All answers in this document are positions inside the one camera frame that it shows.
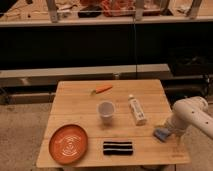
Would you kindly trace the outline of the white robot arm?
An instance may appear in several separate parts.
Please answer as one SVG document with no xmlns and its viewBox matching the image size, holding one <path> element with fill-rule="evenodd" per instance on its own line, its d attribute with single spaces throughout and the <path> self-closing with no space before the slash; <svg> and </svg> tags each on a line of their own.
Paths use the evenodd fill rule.
<svg viewBox="0 0 213 171">
<path fill-rule="evenodd" d="M 167 118 L 165 127 L 182 136 L 193 125 L 213 140 L 213 118 L 207 113 L 208 103 L 200 96 L 177 100 L 172 106 L 173 114 Z"/>
</svg>

